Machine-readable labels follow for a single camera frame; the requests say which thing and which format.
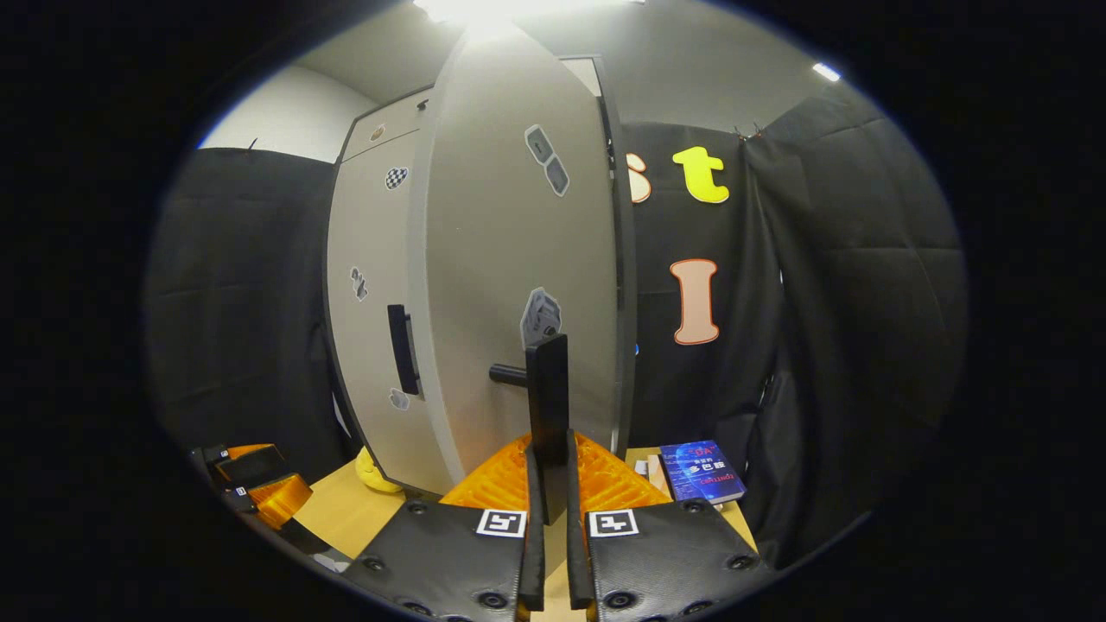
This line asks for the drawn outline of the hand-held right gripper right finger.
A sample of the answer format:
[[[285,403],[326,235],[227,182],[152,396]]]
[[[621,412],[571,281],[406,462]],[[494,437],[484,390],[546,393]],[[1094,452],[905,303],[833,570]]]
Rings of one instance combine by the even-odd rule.
[[[698,621],[772,582],[757,547],[707,500],[664,498],[596,442],[566,436],[570,605],[589,621]]]

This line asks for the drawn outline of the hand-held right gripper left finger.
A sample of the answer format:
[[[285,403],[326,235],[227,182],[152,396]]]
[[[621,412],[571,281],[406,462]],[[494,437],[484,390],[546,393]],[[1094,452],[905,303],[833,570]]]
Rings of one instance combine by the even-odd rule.
[[[544,602],[543,511],[523,435],[442,499],[404,502],[344,576],[419,621],[528,621]]]

